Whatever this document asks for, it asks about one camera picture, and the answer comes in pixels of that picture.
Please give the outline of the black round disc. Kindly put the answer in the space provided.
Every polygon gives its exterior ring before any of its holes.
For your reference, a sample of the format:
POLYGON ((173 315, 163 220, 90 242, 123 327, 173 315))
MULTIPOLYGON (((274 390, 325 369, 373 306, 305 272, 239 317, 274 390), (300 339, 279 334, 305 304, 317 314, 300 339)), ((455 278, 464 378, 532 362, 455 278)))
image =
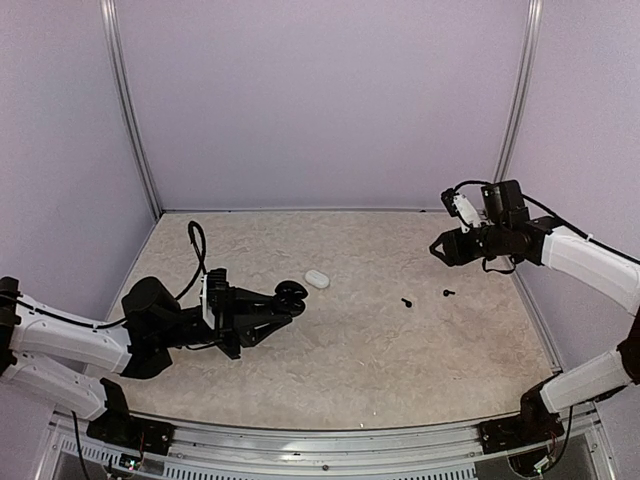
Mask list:
POLYGON ((280 282, 273 296, 273 309, 292 317, 301 315, 306 309, 305 299, 308 291, 304 286, 292 280, 280 282))

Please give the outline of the white earbud charging case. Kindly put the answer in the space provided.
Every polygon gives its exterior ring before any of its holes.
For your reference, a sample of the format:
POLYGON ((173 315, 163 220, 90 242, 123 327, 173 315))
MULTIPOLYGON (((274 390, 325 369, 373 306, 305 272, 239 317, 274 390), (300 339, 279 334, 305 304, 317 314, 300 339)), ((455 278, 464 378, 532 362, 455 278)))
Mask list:
POLYGON ((326 289, 330 285, 330 278, 315 269, 308 270, 304 275, 305 281, 317 289, 326 289))

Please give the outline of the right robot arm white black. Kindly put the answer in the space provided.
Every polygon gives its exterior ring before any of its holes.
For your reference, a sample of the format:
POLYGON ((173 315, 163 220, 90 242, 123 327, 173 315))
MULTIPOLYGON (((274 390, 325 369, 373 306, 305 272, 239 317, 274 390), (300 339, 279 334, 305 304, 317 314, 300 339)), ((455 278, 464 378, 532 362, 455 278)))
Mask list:
MULTIPOLYGON (((560 214, 524 194, 516 180, 476 181, 483 208, 462 193, 465 182, 446 189, 441 201, 458 227, 440 234, 430 253, 449 267, 505 257, 567 275, 608 297, 633 317, 639 315, 639 262, 598 240, 560 214)), ((639 324, 613 349, 534 388, 529 406, 513 419, 511 433, 535 442, 551 424, 550 414, 639 382, 639 324)))

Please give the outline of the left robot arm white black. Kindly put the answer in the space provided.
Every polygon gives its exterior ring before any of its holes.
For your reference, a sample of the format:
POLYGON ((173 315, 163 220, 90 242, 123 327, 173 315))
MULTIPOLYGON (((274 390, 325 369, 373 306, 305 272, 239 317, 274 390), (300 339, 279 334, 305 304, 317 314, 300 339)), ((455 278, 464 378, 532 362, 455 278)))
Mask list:
POLYGON ((219 348, 236 360, 300 316, 307 290, 295 281, 265 295, 230 285, 223 269, 202 279, 200 303, 184 308, 156 277, 138 281, 122 299, 123 318, 96 323, 48 307, 1 280, 1 380, 48 398, 121 445, 140 434, 118 384, 80 374, 64 360, 124 378, 148 380, 172 364, 174 349, 219 348))

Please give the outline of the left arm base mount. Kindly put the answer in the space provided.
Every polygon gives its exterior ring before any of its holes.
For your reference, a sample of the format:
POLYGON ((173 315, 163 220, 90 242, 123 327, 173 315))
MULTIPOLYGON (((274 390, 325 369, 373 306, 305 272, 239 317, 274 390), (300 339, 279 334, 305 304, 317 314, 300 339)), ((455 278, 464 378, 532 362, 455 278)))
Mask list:
POLYGON ((87 435, 108 444, 166 456, 175 433, 168 422, 107 411, 89 422, 87 435))

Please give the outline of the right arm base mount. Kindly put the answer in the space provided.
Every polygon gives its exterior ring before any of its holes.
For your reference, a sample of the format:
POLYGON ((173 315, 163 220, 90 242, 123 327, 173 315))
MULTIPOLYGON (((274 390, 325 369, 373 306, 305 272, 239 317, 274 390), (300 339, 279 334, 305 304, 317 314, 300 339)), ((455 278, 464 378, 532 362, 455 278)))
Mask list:
POLYGON ((483 421, 478 425, 485 455, 518 449, 561 437, 564 427, 558 416, 542 423, 527 423, 520 415, 483 421))

